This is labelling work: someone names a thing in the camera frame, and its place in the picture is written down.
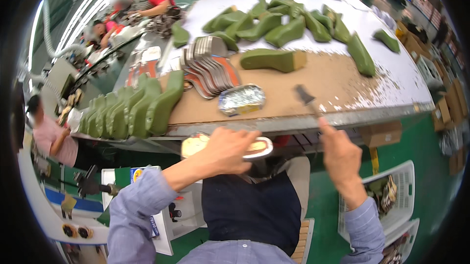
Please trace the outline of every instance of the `white table surface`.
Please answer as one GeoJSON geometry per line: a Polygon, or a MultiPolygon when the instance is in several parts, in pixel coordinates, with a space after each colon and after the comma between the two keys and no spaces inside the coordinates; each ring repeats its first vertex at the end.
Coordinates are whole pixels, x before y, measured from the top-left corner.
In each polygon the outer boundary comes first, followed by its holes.
{"type": "MultiPolygon", "coordinates": [[[[338,13],[342,13],[342,20],[348,27],[351,34],[357,32],[362,43],[374,60],[378,73],[385,76],[380,81],[376,91],[373,92],[372,100],[359,99],[358,102],[349,109],[374,109],[374,108],[395,108],[409,106],[413,104],[433,104],[431,94],[420,75],[414,61],[411,59],[404,46],[400,44],[400,54],[390,51],[383,43],[372,38],[373,33],[378,29],[385,30],[391,37],[396,36],[391,32],[372,11],[359,0],[295,0],[303,3],[306,10],[319,9],[323,4],[338,13]]],[[[183,27],[190,33],[189,43],[196,37],[207,36],[202,31],[202,26],[218,15],[224,9],[235,5],[238,10],[248,12],[258,0],[199,0],[191,10],[183,27]]],[[[284,16],[283,23],[287,23],[288,16],[284,16]]],[[[168,45],[168,61],[164,70],[170,70],[171,60],[179,57],[180,49],[168,45]]],[[[257,42],[240,40],[238,43],[239,52],[257,48],[275,49],[266,43],[262,38],[257,42]]],[[[314,52],[327,52],[346,54],[347,46],[339,41],[332,40],[329,43],[318,43],[314,41],[311,33],[306,29],[302,38],[287,43],[283,49],[302,49],[314,52]]]]}

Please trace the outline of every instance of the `woman in pink shirt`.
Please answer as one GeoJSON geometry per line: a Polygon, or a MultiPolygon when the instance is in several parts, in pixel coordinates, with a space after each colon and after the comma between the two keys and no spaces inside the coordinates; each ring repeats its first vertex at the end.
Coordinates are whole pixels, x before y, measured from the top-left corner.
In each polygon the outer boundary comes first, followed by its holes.
{"type": "Polygon", "coordinates": [[[45,154],[55,157],[68,167],[85,171],[93,165],[98,169],[115,168],[111,161],[104,159],[96,150],[82,141],[74,140],[69,135],[70,128],[59,126],[56,121],[45,115],[38,95],[32,96],[27,105],[27,112],[34,116],[34,142],[45,154]]]}

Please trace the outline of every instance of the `hammer head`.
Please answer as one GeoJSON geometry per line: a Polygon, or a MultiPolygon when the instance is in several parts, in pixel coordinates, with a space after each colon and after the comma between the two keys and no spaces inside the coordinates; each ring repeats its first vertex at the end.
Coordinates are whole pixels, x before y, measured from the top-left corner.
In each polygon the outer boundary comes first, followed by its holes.
{"type": "Polygon", "coordinates": [[[309,95],[305,90],[305,87],[301,84],[295,86],[295,91],[297,92],[298,97],[303,102],[304,106],[307,106],[316,99],[314,96],[309,95]]]}

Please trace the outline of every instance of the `white plastic basket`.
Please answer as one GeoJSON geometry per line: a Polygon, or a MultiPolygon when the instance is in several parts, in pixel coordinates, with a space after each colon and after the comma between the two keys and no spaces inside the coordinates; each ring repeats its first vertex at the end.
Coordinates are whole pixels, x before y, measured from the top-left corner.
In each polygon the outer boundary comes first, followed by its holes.
{"type": "MultiPolygon", "coordinates": [[[[387,171],[370,176],[362,180],[363,184],[371,181],[387,177],[391,174],[393,181],[397,185],[397,200],[393,204],[391,210],[387,215],[383,216],[380,220],[384,228],[385,236],[396,231],[406,221],[408,221],[414,209],[414,164],[413,161],[408,160],[396,167],[387,171]]],[[[347,211],[346,203],[343,197],[339,196],[339,209],[338,209],[338,233],[347,242],[350,242],[349,233],[346,230],[344,221],[344,214],[347,211]]]]}
{"type": "Polygon", "coordinates": [[[410,222],[412,223],[412,226],[407,230],[410,236],[407,242],[402,244],[398,248],[398,252],[401,253],[402,263],[404,263],[408,259],[408,256],[411,254],[411,249],[413,249],[414,241],[416,240],[416,236],[418,235],[419,218],[411,220],[410,222]]]}
{"type": "Polygon", "coordinates": [[[424,78],[428,89],[437,90],[444,84],[434,63],[426,57],[420,56],[416,62],[419,72],[424,78]]]}

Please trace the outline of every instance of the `dark apron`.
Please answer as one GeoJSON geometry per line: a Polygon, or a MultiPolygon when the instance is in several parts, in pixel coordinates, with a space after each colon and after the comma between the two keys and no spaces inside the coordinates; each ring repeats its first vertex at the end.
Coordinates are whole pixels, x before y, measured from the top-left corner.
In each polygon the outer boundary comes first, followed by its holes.
{"type": "Polygon", "coordinates": [[[237,175],[204,179],[202,207],[209,240],[251,240],[294,253],[301,207],[285,171],[258,184],[237,175]]]}

